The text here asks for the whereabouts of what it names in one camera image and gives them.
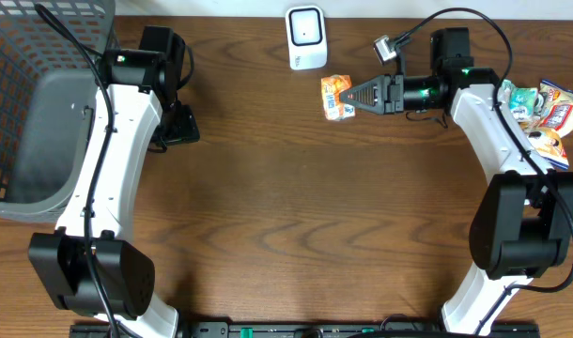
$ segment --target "pile of snack bags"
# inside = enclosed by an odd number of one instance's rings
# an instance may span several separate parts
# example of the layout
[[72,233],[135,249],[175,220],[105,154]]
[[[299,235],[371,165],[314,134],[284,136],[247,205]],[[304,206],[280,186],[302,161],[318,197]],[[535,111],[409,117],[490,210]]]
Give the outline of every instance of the pile of snack bags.
[[573,131],[573,91],[548,80],[537,88],[516,88],[503,82],[510,111],[539,155],[552,165],[568,169],[562,138]]

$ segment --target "white plastic device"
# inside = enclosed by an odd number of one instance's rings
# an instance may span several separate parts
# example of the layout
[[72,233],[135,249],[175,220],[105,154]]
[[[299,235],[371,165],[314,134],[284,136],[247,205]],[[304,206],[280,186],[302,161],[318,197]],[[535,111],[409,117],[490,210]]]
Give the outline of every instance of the white plastic device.
[[298,6],[286,12],[288,58],[294,70],[324,67],[328,59],[324,13],[318,6]]

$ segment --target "chip bag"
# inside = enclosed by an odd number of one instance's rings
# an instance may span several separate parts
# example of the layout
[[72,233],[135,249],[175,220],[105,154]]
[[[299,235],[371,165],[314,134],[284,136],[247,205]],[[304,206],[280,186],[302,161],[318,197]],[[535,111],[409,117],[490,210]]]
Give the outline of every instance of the chip bag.
[[567,170],[568,158],[562,146],[560,135],[551,128],[536,128],[532,131],[525,131],[531,146],[537,150],[539,155],[549,161],[552,165]]
[[560,137],[573,131],[573,92],[548,80],[541,81],[539,90],[545,98],[539,127],[552,128]]
[[322,78],[320,83],[324,115],[327,119],[336,121],[355,116],[355,108],[339,99],[341,92],[351,88],[351,79],[348,75],[333,75]]

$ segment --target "brown wooden surface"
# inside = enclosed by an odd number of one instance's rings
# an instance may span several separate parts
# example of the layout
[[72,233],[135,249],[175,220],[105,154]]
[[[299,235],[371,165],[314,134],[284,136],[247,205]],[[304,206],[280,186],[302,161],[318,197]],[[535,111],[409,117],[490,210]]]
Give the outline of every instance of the brown wooden surface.
[[[436,316],[471,264],[468,228],[486,188],[469,142],[455,126],[402,115],[328,122],[319,90],[335,73],[360,83],[393,72],[371,43],[417,22],[327,20],[328,65],[295,72],[283,19],[116,19],[124,47],[157,24],[194,48],[180,97],[201,142],[147,155],[134,212],[135,245],[155,262],[164,300],[236,321]],[[513,82],[573,88],[573,23],[501,24],[516,52]],[[471,28],[476,65],[501,72],[503,44],[486,24],[439,21],[406,47],[409,74],[429,73],[430,32],[460,25]],[[564,144],[573,170],[573,133]],[[83,320],[54,308],[28,263],[32,233],[52,230],[0,220],[0,337],[63,337]],[[569,262],[535,284],[557,284]],[[521,292],[503,317],[573,336],[573,286]]]

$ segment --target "gray plastic basket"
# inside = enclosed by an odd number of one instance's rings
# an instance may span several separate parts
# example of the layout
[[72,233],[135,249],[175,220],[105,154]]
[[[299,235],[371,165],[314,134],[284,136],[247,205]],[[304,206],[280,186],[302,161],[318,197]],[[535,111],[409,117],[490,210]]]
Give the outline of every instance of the gray plastic basket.
[[97,87],[86,62],[34,10],[84,45],[117,46],[113,0],[0,0],[0,217],[54,223],[85,156]]

